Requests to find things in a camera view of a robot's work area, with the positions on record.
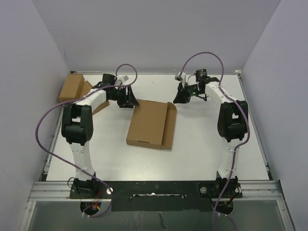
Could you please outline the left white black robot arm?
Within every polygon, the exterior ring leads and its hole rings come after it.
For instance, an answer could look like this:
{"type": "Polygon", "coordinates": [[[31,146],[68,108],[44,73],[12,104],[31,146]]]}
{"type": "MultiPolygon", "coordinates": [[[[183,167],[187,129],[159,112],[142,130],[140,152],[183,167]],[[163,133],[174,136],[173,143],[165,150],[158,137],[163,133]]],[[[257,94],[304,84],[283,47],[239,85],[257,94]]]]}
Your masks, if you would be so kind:
{"type": "Polygon", "coordinates": [[[69,144],[76,174],[75,192],[92,198],[98,191],[98,180],[91,163],[90,140],[93,136],[93,112],[108,100],[116,101],[120,108],[133,108],[139,102],[126,86],[128,76],[103,74],[102,81],[94,85],[81,100],[64,106],[61,134],[69,144]]]}

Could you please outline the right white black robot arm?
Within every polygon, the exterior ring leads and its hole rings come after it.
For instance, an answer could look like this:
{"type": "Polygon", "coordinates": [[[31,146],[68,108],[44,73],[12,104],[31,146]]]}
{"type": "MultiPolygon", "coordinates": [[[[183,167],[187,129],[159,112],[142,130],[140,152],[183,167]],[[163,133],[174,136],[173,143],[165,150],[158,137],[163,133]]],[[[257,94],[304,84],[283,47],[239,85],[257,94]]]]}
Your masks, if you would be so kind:
{"type": "Polygon", "coordinates": [[[173,103],[189,103],[192,96],[203,99],[210,98],[219,106],[218,134],[222,138],[222,158],[217,171],[214,191],[218,196],[226,196],[238,188],[237,155],[245,135],[250,134],[248,122],[248,104],[230,96],[221,87],[221,81],[209,77],[205,69],[197,70],[193,76],[196,83],[190,85],[185,73],[179,73],[175,80],[179,81],[178,92],[173,103]]]}

